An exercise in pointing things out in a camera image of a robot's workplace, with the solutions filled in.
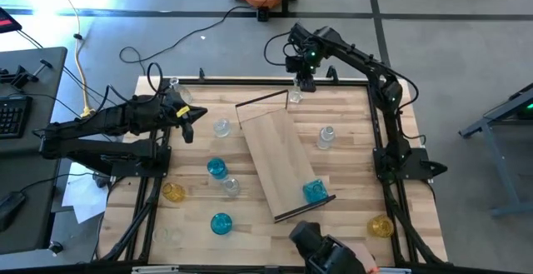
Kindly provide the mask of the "wide yellow glass vase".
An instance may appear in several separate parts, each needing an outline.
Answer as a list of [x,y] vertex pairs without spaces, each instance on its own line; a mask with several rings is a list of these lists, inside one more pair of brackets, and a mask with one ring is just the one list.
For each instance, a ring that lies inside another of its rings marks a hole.
[[388,238],[395,232],[394,223],[387,215],[373,217],[367,223],[367,230],[371,236]]

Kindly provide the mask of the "clear short ribbed glass jar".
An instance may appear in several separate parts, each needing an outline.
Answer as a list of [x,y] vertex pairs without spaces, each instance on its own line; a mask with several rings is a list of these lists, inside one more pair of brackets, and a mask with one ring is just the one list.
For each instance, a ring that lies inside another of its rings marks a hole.
[[213,123],[213,131],[216,137],[227,137],[231,132],[231,122],[227,118],[217,119]]

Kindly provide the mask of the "wooden shelf black metal frame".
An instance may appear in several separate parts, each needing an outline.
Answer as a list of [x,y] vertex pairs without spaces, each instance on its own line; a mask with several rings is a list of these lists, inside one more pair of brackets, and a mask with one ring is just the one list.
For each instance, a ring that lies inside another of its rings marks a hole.
[[238,126],[252,156],[273,221],[282,222],[326,205],[336,196],[308,203],[302,187],[318,179],[288,111],[287,89],[235,106]]

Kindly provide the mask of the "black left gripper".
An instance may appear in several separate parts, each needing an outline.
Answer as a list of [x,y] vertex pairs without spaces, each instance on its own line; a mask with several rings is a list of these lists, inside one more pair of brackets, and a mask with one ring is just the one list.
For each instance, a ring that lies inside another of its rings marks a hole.
[[[186,106],[182,97],[174,92],[162,96],[134,95],[131,99],[131,132],[149,132],[166,127],[179,127],[182,119],[177,113]],[[183,119],[199,119],[207,113],[204,107],[188,107]],[[182,125],[185,143],[192,143],[194,130],[190,122]]]

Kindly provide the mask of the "clear slender hexagonal glass vase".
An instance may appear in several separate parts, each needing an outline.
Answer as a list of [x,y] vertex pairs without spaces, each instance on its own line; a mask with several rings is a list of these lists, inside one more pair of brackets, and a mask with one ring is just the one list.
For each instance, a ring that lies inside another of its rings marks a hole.
[[289,101],[293,103],[299,103],[303,99],[302,91],[299,87],[298,81],[295,79],[293,81],[293,87],[289,92]]

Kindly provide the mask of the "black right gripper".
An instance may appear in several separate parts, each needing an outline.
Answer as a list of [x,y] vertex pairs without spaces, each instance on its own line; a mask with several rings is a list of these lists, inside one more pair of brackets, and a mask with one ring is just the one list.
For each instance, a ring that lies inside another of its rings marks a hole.
[[316,84],[312,74],[321,66],[326,58],[326,45],[323,40],[332,30],[325,26],[310,32],[300,23],[292,26],[289,33],[289,44],[295,48],[295,55],[285,57],[285,69],[289,73],[297,73],[297,85],[302,92],[315,92]]

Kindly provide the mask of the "teal glass bottle vase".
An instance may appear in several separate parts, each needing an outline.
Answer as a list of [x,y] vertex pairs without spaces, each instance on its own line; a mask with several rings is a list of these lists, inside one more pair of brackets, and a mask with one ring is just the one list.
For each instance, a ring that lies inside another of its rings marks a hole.
[[210,159],[207,163],[207,170],[217,180],[223,180],[228,175],[226,163],[220,157]]

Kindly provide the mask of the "clear ribbed glass bottle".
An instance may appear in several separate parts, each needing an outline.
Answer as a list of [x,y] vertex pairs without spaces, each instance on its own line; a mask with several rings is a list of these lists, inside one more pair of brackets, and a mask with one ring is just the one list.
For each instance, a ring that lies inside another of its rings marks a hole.
[[332,143],[335,141],[335,138],[336,134],[332,126],[323,127],[319,132],[316,145],[321,150],[326,150],[331,147]]

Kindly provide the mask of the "teal faceted glass vase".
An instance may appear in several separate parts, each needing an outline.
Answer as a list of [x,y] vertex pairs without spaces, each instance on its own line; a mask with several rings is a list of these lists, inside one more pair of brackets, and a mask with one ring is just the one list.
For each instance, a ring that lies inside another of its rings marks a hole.
[[302,191],[308,203],[318,202],[328,197],[328,192],[321,179],[305,183],[302,187]]

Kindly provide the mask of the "clear round glass jar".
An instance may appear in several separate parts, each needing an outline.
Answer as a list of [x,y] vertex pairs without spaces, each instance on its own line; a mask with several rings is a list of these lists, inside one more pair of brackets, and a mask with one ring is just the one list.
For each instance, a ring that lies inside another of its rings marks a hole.
[[222,181],[221,185],[222,185],[224,192],[229,197],[236,197],[240,192],[240,184],[236,178],[226,177]]

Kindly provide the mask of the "black computer mouse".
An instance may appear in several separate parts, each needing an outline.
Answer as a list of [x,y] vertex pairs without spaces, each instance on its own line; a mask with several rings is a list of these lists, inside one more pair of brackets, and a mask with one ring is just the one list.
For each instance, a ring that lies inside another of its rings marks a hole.
[[0,232],[6,231],[26,201],[23,192],[9,192],[0,199]]

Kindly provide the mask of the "clear glass cylinder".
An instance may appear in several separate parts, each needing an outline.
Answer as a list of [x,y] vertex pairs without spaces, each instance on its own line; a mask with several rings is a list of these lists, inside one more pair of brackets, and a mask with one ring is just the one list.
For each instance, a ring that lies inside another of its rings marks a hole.
[[182,231],[179,228],[158,227],[152,233],[152,240],[168,246],[178,246],[182,242]]

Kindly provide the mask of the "white paper sheets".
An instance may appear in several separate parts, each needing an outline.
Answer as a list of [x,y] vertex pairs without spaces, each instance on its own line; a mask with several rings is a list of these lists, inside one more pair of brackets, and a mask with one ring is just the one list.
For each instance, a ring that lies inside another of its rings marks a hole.
[[78,224],[106,210],[108,187],[99,187],[92,178],[93,174],[93,171],[79,163],[74,162],[70,166],[62,206],[73,208]]

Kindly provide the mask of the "black aluminium rig frame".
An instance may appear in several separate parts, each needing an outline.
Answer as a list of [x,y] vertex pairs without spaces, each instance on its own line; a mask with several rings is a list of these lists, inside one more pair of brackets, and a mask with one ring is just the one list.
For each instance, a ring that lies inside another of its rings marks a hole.
[[[291,80],[237,78],[216,84],[207,80],[190,86],[193,102],[207,114],[194,126],[192,143],[181,133],[170,137],[172,160],[167,180],[184,187],[182,202],[161,198],[154,222],[158,227],[179,228],[182,242],[168,246],[152,240],[152,232],[141,230],[138,246],[149,245],[152,265],[230,265],[300,266],[302,259],[289,233],[296,218],[274,222],[262,185],[238,126],[235,106],[257,97],[287,89]],[[305,212],[302,218],[318,222],[325,234],[346,245],[365,246],[380,266],[393,264],[391,242],[373,237],[367,223],[385,211],[381,185],[373,169],[372,149],[376,129],[383,128],[379,112],[370,109],[366,89],[357,78],[338,85],[320,86],[307,93],[301,102],[288,106],[295,128],[315,174],[336,198],[322,207]],[[231,122],[227,137],[216,137],[213,123],[220,118]],[[321,150],[316,143],[323,127],[332,126],[336,138],[331,147]],[[240,192],[229,197],[222,181],[212,177],[207,163],[220,157],[227,166],[227,177],[236,178]],[[217,213],[232,219],[226,235],[212,232],[211,219]]]

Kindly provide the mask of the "grey metal stand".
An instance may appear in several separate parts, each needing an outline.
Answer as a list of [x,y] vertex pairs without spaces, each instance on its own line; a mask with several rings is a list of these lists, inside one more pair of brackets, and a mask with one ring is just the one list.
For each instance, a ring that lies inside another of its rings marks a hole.
[[509,202],[503,207],[492,208],[491,215],[493,217],[533,212],[533,201],[523,202],[519,198],[507,168],[506,158],[501,152],[493,132],[494,126],[521,124],[533,125],[533,82],[513,93],[506,101],[485,112],[479,120],[458,132],[464,139],[481,132],[492,157],[495,159],[497,174]]

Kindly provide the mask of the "clear tall ribbed glass vase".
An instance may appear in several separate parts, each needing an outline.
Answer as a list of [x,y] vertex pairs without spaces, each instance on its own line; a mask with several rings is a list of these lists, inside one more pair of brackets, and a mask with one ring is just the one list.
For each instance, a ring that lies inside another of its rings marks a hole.
[[178,77],[172,77],[170,79],[170,88],[175,93],[178,93],[185,103],[187,103],[187,104],[191,104],[192,103],[192,95],[191,95],[191,93],[188,91],[188,89],[184,85],[182,85],[180,83],[180,80],[179,80]]

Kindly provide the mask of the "black desk clamp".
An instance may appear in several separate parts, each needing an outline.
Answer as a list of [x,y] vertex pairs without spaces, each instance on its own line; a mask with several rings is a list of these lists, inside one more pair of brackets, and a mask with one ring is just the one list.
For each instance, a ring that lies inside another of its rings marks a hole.
[[38,74],[45,68],[53,69],[52,64],[44,59],[41,59],[40,63],[41,66],[35,72],[29,72],[22,65],[18,65],[17,71],[14,73],[10,73],[7,69],[0,68],[0,83],[8,84],[12,88],[21,91],[28,82],[38,82]]

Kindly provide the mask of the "black keyboard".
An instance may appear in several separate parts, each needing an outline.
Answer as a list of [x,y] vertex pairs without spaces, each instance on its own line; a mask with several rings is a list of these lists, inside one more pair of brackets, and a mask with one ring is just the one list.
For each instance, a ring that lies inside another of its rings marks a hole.
[[29,119],[32,97],[0,97],[0,139],[21,138]]

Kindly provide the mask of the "black device red screen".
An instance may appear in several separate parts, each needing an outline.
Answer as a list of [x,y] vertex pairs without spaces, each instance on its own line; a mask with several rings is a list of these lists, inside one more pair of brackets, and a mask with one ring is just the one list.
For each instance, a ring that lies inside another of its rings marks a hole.
[[17,22],[6,10],[0,7],[0,34],[16,32],[22,29],[22,25]]

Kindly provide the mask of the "teal round glass vase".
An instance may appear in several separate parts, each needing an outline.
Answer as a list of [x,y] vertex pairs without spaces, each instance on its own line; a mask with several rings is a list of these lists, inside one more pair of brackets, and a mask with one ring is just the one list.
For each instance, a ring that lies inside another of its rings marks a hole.
[[212,232],[217,235],[226,235],[232,230],[232,219],[226,213],[217,213],[211,219]]

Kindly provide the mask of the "black desk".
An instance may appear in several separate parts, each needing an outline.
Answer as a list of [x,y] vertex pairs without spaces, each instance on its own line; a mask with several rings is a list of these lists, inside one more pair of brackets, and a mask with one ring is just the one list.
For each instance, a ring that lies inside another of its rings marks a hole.
[[24,198],[5,230],[0,229],[0,255],[43,248],[58,161],[38,153],[0,155],[0,212],[6,199]]
[[32,131],[45,128],[52,118],[66,55],[65,47],[0,52],[0,69],[14,74],[22,66],[30,74],[36,72],[38,78],[22,88],[22,94],[32,98],[24,132],[20,138],[0,139],[0,156],[37,152],[40,138]]

